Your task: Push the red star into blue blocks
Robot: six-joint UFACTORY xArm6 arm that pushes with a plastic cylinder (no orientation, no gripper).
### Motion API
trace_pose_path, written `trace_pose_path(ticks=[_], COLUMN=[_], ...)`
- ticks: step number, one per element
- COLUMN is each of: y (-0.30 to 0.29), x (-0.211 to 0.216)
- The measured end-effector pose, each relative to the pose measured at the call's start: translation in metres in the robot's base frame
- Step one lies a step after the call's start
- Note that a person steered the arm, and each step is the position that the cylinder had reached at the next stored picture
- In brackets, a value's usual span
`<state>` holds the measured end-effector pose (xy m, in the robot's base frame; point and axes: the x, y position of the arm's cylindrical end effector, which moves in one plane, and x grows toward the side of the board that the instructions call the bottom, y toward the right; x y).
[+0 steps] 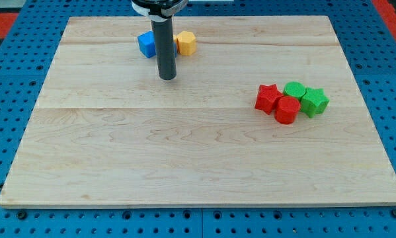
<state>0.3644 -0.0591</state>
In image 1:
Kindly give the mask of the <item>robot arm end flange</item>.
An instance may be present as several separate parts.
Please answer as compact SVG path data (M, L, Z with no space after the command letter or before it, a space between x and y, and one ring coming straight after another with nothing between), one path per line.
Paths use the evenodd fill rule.
M185 8L188 0L131 0L133 9L142 16L171 18Z

